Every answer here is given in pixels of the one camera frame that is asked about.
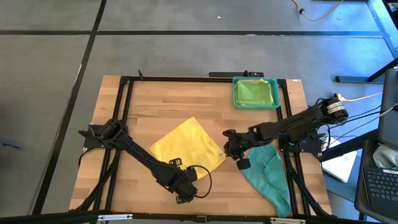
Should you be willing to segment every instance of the teal cloth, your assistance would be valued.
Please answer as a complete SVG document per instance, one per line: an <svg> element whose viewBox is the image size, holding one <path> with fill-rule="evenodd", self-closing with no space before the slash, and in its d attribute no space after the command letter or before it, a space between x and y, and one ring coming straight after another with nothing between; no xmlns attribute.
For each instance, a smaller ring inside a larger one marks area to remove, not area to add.
<svg viewBox="0 0 398 224"><path fill-rule="evenodd" d="M271 201L278 217L290 215L290 196L282 159L273 145L255 147L249 155L251 167L242 170L245 178Z"/></svg>

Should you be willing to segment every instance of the yellow towel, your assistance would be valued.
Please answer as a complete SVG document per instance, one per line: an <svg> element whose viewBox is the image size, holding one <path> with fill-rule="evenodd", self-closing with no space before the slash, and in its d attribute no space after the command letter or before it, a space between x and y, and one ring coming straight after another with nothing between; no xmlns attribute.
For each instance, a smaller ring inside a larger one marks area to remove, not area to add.
<svg viewBox="0 0 398 224"><path fill-rule="evenodd" d="M225 160L224 152L194 117L184 121L158 140L150 147L150 150L156 159L163 162L168 163L172 159L181 158L181 169L200 165L211 172ZM207 175L202 168L195 167L195 170L198 179Z"/></svg>

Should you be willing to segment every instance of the wooden tabletop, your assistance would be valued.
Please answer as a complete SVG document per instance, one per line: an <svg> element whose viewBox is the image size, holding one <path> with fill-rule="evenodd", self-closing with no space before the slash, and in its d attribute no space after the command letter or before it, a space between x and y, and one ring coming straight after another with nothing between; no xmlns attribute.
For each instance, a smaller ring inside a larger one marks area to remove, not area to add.
<svg viewBox="0 0 398 224"><path fill-rule="evenodd" d="M104 76L93 115L94 124L104 124L112 117L119 80L120 76ZM307 104L301 81L287 80L287 86L293 114L305 110ZM286 117L281 89L280 97ZM277 121L276 110L236 110L232 102L230 83L134 82L127 120L129 134L150 152L149 147L153 143L194 116L222 149L227 140L222 135L224 130L234 128L238 132L246 132L249 126ZM83 157L70 202L71 209L79 206L96 185L103 154L104 150L98 149ZM312 154L302 153L301 157L307 188L322 208L331 213L318 160ZM123 151L111 210L129 213L276 216L273 204L251 186L231 158L227 158L211 176L213 188L209 196L177 205L176 195L157 184L146 167ZM198 188L198 194L203 195L208 190L209 180L204 177L194 182L194 185ZM303 213L299 189L295 187L298 210ZM106 192L101 199L101 208L104 208Z"/></svg>

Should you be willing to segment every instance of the white cable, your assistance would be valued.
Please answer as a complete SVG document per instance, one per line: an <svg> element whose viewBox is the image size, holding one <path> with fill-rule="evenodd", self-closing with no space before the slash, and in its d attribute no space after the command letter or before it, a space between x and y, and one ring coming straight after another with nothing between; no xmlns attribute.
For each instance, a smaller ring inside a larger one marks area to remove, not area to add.
<svg viewBox="0 0 398 224"><path fill-rule="evenodd" d="M391 106L391 107L390 107L388 110L386 110L385 112L381 113L377 118L373 118L372 120L370 120L370 121L368 121L368 122L366 122L366 123L364 123L364 124L361 124L361 125L359 125L358 127L352 129L351 131L348 131L347 133L344 133L344 134L343 134L342 136L340 136L338 139L336 139L336 140L334 140L332 143L330 143L330 145L332 145L333 143L335 143L336 141L338 141L338 140L341 139L342 137L346 136L347 134L351 133L352 131L355 131L355 130L357 130L358 128L363 127L363 126L369 124L370 122L374 121L375 119L381 118L382 116L386 115L388 112L392 111L392 109L394 109L394 107L397 106L397 105L398 105L398 103L396 103L394 106Z"/></svg>
<svg viewBox="0 0 398 224"><path fill-rule="evenodd" d="M339 100L342 101L342 102L344 102L344 101L352 102L352 101L363 100L363 99L366 99L366 98L369 98L369 97L372 97L372 96L376 96L376 95L381 94L381 93L383 93L383 92L381 91L381 92L378 92L378 93L375 93L375 94L372 94L372 95L369 95L369 96L364 96L364 97L360 97L360 98L352 99L352 100L346 99L346 98L344 98L344 97L342 97L340 95L340 99Z"/></svg>

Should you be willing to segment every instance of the green container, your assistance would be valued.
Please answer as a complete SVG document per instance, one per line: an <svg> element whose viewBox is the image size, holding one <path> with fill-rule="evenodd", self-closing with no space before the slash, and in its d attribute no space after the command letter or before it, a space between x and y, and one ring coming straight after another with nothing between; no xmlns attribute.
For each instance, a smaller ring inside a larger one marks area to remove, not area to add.
<svg viewBox="0 0 398 224"><path fill-rule="evenodd" d="M237 105L235 103L235 84L238 80L264 80L271 85L271 94L274 102L272 105ZM234 77L232 81L233 103L236 109L250 109L250 110L274 110L280 106L278 82L276 78L267 77Z"/></svg>

